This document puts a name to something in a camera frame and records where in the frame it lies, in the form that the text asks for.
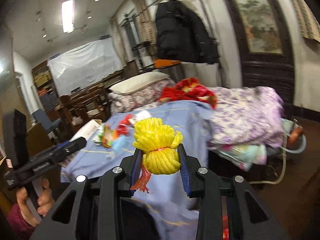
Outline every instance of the silver screw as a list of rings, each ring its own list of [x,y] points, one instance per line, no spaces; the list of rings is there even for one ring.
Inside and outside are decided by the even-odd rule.
[[[76,181],[78,181],[78,182],[84,182],[84,181],[85,181],[85,176],[84,176],[84,175],[79,175],[79,176],[76,178]]]
[[[205,167],[201,167],[201,168],[198,169],[198,172],[201,173],[201,174],[206,174],[208,172],[208,170]]]
[[[114,168],[112,169],[112,172],[113,172],[113,173],[120,173],[120,172],[122,172],[122,168],[121,168],[121,167],[114,167]]]
[[[235,176],[235,181],[241,183],[244,181],[244,178],[238,175],[238,176]]]

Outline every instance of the maroon sleeve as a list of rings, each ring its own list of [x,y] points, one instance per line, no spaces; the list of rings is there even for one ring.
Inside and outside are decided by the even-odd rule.
[[[29,240],[33,231],[35,230],[32,225],[29,225],[23,219],[17,203],[12,206],[12,209],[7,217],[7,221],[21,240]]]

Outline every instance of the blue cloth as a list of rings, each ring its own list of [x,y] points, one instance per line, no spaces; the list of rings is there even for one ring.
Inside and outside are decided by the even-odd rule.
[[[147,111],[152,117],[162,118],[164,124],[180,131],[187,155],[198,158],[202,166],[207,166],[206,141],[212,138],[213,131],[209,121],[212,114],[209,104],[182,100],[167,102]],[[137,112],[139,111],[114,114],[107,123],[115,129],[127,114]],[[121,141],[122,148],[118,151],[97,146],[90,138],[87,146],[78,152],[71,163],[66,168],[61,168],[61,182],[72,182],[81,174],[88,178],[101,176],[111,168],[119,166],[122,158],[133,155],[135,151],[132,146],[134,129],[130,128],[129,133],[126,140]],[[189,199],[184,192],[180,172],[172,175],[152,175],[147,187],[149,194],[138,190],[129,201],[148,209],[155,219],[161,238],[181,239],[183,236],[183,239],[194,240],[198,212],[188,210],[195,204],[195,200]]]

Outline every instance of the black puffer jacket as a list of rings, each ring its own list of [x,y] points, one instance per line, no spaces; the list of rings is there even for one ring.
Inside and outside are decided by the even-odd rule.
[[[157,56],[193,63],[218,63],[217,46],[196,13],[177,0],[160,3],[156,13]]]

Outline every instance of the red blanket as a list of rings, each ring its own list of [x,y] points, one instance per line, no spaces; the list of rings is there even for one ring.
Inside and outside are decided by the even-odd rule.
[[[208,103],[215,107],[217,99],[215,94],[200,85],[196,78],[186,78],[178,82],[173,88],[165,87],[159,99],[160,102],[176,100],[195,100]]]

